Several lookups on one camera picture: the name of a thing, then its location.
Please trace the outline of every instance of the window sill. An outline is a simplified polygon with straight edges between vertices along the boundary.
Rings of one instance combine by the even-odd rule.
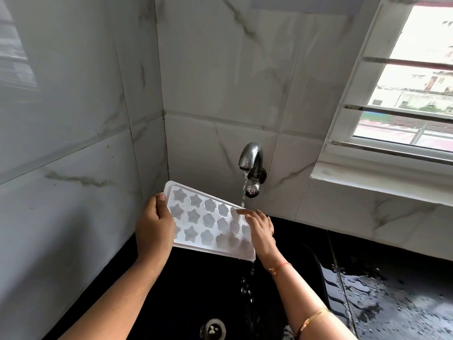
[[[323,162],[326,158],[330,159],[330,162]],[[314,166],[311,178],[429,203],[453,206],[451,181],[442,183],[439,176],[436,176],[436,179],[425,179],[423,174],[426,175],[426,172],[415,170],[408,172],[408,170],[401,168],[398,171],[382,165],[375,165],[374,168],[371,168],[370,166],[367,167],[366,163],[353,167],[350,160],[345,164],[340,163],[341,159],[344,160],[345,158],[332,159],[332,157],[326,157],[325,153],[321,154]]]

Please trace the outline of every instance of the chrome faucet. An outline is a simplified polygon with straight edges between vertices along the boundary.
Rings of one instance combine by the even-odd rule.
[[[242,150],[239,168],[248,171],[246,196],[254,198],[260,193],[260,186],[266,181],[267,172],[263,168],[263,149],[258,143],[251,142]]]

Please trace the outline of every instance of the running water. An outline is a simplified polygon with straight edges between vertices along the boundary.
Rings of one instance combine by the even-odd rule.
[[[242,187],[242,203],[241,207],[245,207],[246,205],[246,185],[247,185],[247,176],[249,175],[249,171],[244,171],[244,186]]]

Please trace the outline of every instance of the white marble wall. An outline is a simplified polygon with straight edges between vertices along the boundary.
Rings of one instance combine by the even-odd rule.
[[[0,0],[0,339],[41,339],[168,179],[153,15]]]
[[[453,260],[453,209],[310,179],[380,2],[359,1],[156,0],[170,178],[237,203],[239,154],[261,142],[249,207]]]

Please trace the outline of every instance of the ice cube tray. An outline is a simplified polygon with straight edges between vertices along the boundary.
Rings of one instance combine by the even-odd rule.
[[[174,246],[255,261],[250,227],[236,212],[240,206],[174,181],[164,193],[176,223]]]

